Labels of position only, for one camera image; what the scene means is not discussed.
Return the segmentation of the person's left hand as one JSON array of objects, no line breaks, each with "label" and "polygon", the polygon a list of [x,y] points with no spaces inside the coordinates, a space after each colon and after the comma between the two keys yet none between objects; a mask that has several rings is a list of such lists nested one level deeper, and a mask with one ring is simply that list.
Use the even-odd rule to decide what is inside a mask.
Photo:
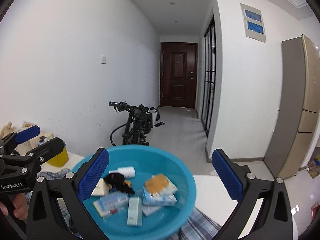
[{"label": "person's left hand", "polygon": [[14,206],[13,214],[19,220],[25,220],[28,217],[27,197],[25,193],[19,193],[9,196]]}]

